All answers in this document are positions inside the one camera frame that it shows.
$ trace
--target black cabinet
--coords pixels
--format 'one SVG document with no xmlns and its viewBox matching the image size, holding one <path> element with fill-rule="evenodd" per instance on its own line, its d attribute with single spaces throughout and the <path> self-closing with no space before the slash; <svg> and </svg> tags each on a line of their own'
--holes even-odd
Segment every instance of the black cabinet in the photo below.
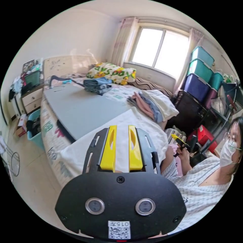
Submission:
<svg viewBox="0 0 243 243">
<path fill-rule="evenodd" d="M 199 101 L 183 90 L 179 91 L 173 103 L 179 114 L 168 120 L 166 129 L 175 125 L 188 136 L 200 125 L 211 130 L 217 123 L 217 117 L 213 113 L 207 112 L 208 110 Z"/>
</svg>

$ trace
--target woman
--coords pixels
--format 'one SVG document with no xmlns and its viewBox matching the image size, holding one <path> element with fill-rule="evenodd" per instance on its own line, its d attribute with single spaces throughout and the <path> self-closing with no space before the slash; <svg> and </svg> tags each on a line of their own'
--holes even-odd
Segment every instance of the woman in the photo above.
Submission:
<svg viewBox="0 0 243 243">
<path fill-rule="evenodd" d="M 184 230 L 201 220 L 219 202 L 228 189 L 243 155 L 243 117 L 235 118 L 225 136 L 220 159 L 210 157 L 190 166 L 190 154 L 178 148 L 183 176 L 177 176 L 173 150 L 168 147 L 161 174 L 180 190 L 187 212 L 178 227 L 169 234 Z"/>
</svg>

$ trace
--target striped pillow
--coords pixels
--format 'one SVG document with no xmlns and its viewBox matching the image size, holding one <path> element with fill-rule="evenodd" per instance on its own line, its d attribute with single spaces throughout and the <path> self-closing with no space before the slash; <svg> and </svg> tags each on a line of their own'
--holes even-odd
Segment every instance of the striped pillow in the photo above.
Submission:
<svg viewBox="0 0 243 243">
<path fill-rule="evenodd" d="M 132 82 L 132 83 L 129 83 L 129 85 L 131 86 L 134 86 L 138 89 L 141 89 L 141 90 L 159 90 L 160 92 L 162 92 L 164 95 L 166 95 L 167 97 L 169 98 L 172 98 L 173 97 L 173 94 L 165 89 L 164 87 L 160 86 L 160 85 L 157 85 L 151 81 L 148 81 L 148 80 L 145 80 L 145 79 L 142 79 L 142 78 L 138 78 L 136 77 L 135 78 L 135 81 Z"/>
</svg>

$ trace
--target ceiling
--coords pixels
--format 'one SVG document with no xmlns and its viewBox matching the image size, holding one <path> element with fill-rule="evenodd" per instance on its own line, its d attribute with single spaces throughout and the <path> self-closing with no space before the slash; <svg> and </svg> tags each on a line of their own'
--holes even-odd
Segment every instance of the ceiling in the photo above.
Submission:
<svg viewBox="0 0 243 243">
<path fill-rule="evenodd" d="M 191 26 L 204 33 L 218 47 L 216 39 L 198 22 L 186 14 L 162 3 L 151 0 L 92 0 L 79 4 L 73 9 L 98 11 L 116 19 L 128 16 L 154 16 L 167 18 Z"/>
</svg>

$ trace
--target floor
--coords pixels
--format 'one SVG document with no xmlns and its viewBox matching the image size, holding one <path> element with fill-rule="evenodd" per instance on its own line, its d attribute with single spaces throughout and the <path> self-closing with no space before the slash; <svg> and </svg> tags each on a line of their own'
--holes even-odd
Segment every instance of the floor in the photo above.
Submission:
<svg viewBox="0 0 243 243">
<path fill-rule="evenodd" d="M 63 226 L 55 213 L 54 207 L 61 187 L 49 166 L 45 152 L 29 141 L 26 134 L 20 138 L 13 135 L 16 122 L 17 119 L 10 125 L 7 142 L 11 150 L 18 152 L 20 157 L 19 175 L 11 175 L 15 189 L 40 218 L 72 233 Z"/>
</svg>

